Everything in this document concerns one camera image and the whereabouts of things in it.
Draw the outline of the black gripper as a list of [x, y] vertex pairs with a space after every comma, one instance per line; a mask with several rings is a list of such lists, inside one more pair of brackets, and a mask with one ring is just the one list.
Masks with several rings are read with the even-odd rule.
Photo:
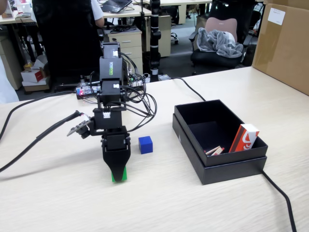
[[130, 134], [126, 126], [107, 129], [102, 135], [103, 160], [108, 165], [115, 182], [123, 180], [126, 164], [130, 158]]

